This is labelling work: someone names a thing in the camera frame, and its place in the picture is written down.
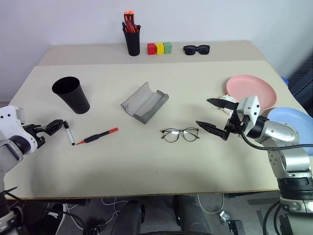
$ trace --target table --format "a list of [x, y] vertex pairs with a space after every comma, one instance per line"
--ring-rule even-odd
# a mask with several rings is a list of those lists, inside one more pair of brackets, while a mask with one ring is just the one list
[[[231, 135], [228, 141], [204, 130], [199, 140], [175, 143], [160, 130], [198, 127], [196, 120], [223, 128], [228, 116], [206, 102], [225, 93], [227, 79], [251, 74], [276, 91], [275, 107], [304, 109], [286, 84], [250, 42], [211, 42], [208, 56], [186, 56], [173, 43], [172, 54], [131, 57], [126, 46], [56, 46], [47, 51], [12, 99], [23, 107], [26, 123], [46, 125], [66, 119], [76, 142], [118, 127], [101, 139], [72, 146], [65, 129], [12, 169], [6, 188], [22, 198], [91, 198], [104, 196], [245, 192], [277, 190], [266, 151]], [[52, 90], [59, 78], [75, 76], [90, 110], [75, 114]], [[146, 81], [169, 100], [146, 124], [126, 114], [120, 104]]]

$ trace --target pink plate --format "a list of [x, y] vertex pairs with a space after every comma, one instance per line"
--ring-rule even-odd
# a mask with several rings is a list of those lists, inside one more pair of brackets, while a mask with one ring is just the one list
[[267, 82], [251, 75], [231, 77], [227, 81], [226, 90], [237, 102], [240, 102], [244, 97], [257, 95], [261, 110], [269, 109], [277, 100], [274, 89]]

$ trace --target yellow block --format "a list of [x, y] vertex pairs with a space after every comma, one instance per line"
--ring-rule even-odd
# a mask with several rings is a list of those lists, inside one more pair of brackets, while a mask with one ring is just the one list
[[164, 45], [163, 45], [163, 43], [155, 43], [155, 45], [156, 45], [156, 54], [157, 55], [164, 54]]

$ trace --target glasses frame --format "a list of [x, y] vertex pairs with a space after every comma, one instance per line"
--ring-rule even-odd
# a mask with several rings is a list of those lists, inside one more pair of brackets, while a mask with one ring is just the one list
[[[188, 142], [193, 142], [193, 141], [187, 140], [186, 137], [185, 137], [185, 135], [184, 135], [184, 131], [187, 131], [187, 130], [190, 130], [190, 129], [193, 130], [193, 131], [197, 131], [197, 135], [194, 135], [193, 133], [190, 133], [190, 132], [189, 132], [189, 134], [191, 134], [191, 135], [193, 135], [194, 137], [196, 137], [193, 141], [195, 141], [196, 139], [200, 139], [200, 138], [198, 137], [199, 129], [198, 129], [198, 128], [195, 128], [195, 127], [187, 127], [186, 129], [183, 129], [183, 130], [179, 130], [179, 129], [176, 129], [176, 128], [167, 128], [167, 129], [161, 131], [161, 132], [163, 133], [163, 136], [161, 137], [161, 139], [164, 139], [166, 142], [169, 142], [169, 143], [174, 143], [174, 142], [176, 142], [176, 141], [179, 139], [180, 133], [182, 132], [182, 137], [183, 137], [186, 141], [188, 141]], [[168, 135], [170, 132], [169, 132], [168, 134], [164, 134], [164, 132], [165, 132], [165, 131], [168, 131], [168, 130], [175, 130], [175, 131], [178, 131], [178, 132], [179, 132], [179, 134], [177, 135], [177, 139], [176, 139], [175, 141], [167, 141], [167, 140], [166, 140], [165, 136]]]
[[[195, 49], [195, 53], [193, 53], [193, 54], [187, 54], [186, 53], [186, 48], [187, 47], [193, 47], [194, 49]], [[201, 55], [207, 55], [208, 53], [201, 53], [200, 51], [199, 51], [199, 48], [200, 47], [207, 47], [208, 49], [209, 49], [209, 51], [208, 51], [208, 53], [210, 53], [210, 46], [209, 45], [200, 45], [200, 46], [195, 46], [195, 45], [187, 45], [187, 46], [184, 46], [183, 47], [183, 50], [185, 51], [185, 54], [186, 55], [194, 55], [194, 54], [196, 54], [196, 51], [198, 51], [199, 52], [199, 54], [201, 54]]]

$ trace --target blue plate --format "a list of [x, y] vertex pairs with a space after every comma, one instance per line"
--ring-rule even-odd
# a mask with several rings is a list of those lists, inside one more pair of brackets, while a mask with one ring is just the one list
[[[313, 118], [292, 108], [279, 107], [271, 110], [268, 119], [278, 123], [287, 123], [299, 133], [299, 142], [313, 143]], [[313, 156], [313, 148], [305, 148], [310, 156]]]

